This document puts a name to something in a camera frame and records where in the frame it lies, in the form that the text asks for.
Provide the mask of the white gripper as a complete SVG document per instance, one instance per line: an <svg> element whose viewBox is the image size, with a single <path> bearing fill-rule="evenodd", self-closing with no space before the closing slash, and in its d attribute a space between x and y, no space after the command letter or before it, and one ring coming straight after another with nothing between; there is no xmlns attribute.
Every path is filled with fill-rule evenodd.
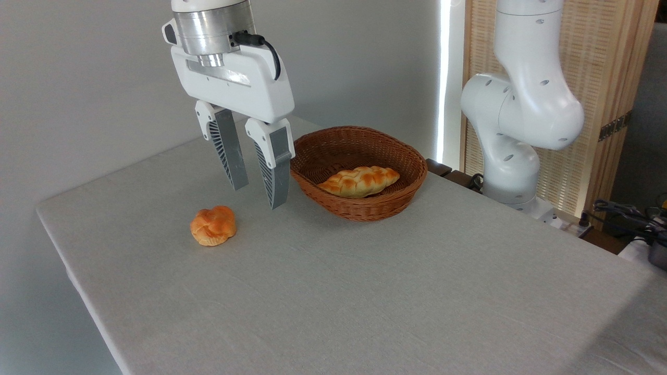
<svg viewBox="0 0 667 375"><path fill-rule="evenodd" d="M242 45L236 52L225 53L221 67L203 67L195 56L176 45L171 46L171 56L184 90L199 99L195 113L203 137L213 142L232 188L237 191L248 185L232 114L235 111L253 117L245 130L254 143L271 209L284 204L290 186L290 160L295 156L290 122L283 119L294 110L285 68L275 79L272 52L255 46Z"/></svg>

